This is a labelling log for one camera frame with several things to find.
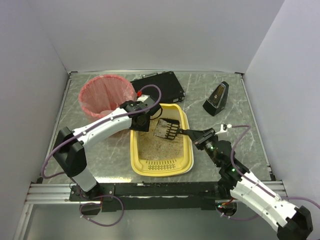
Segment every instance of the gray marble table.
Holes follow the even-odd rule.
[[[132,81],[141,77],[138,74],[121,72],[116,73]],[[264,155],[257,126],[248,103],[241,75],[233,73],[209,73],[209,72],[175,72],[181,83],[186,97],[178,103],[187,115],[191,129],[203,130],[207,128],[220,129],[221,123],[241,125],[249,124],[252,129],[247,133],[236,148],[236,157],[262,181],[270,181],[267,160]],[[68,126],[75,129],[87,125],[89,122],[78,102],[78,94],[81,87],[90,79],[99,74],[73,73],[70,76],[70,84],[67,90],[65,102],[59,117],[57,132]],[[202,104],[222,82],[229,84],[229,94],[225,109],[216,116],[209,115]],[[244,129],[230,129],[227,134],[219,136],[221,140],[233,143]],[[86,152],[87,165],[91,173],[100,183],[141,183],[144,182],[210,182],[218,181],[219,168],[215,167],[204,151],[193,147],[193,168],[184,174],[170,177],[147,177],[138,175],[130,164],[130,131],[107,138]],[[60,172],[58,163],[51,159],[46,168],[46,174],[51,175]],[[66,175],[59,175],[43,183],[63,184],[71,181]]]

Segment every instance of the white enclosure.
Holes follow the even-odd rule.
[[[288,196],[320,203],[320,1],[286,0],[246,74],[245,85],[275,175]],[[313,213],[320,236],[319,210]]]
[[[0,1],[0,239],[12,239],[39,176],[67,71],[24,0]]]
[[[319,12],[318,0],[2,0],[0,239],[39,176],[67,71],[245,73],[273,172],[320,203]],[[318,210],[294,203],[319,238]]]
[[[68,71],[245,73],[283,0],[28,0]]]

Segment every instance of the black metronome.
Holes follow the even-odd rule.
[[[223,81],[204,102],[202,107],[212,116],[220,113],[226,106],[229,84]]]

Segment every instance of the pink trash bag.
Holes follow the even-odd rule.
[[[79,103],[89,121],[101,119],[125,101],[135,101],[132,84],[122,76],[100,75],[89,80],[79,93]]]

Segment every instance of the litter box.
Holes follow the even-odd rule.
[[[163,108],[161,118],[175,119],[180,121],[180,127],[189,129],[187,115],[177,104],[160,104]],[[188,172],[194,165],[194,153],[192,148],[192,141],[186,135],[179,134],[181,147],[183,148],[183,155],[175,158],[159,159],[143,159],[142,154],[139,154],[142,149],[139,148],[139,137],[141,132],[132,130],[130,133],[130,153],[131,153],[131,166],[133,170],[142,176],[149,177],[167,177]]]

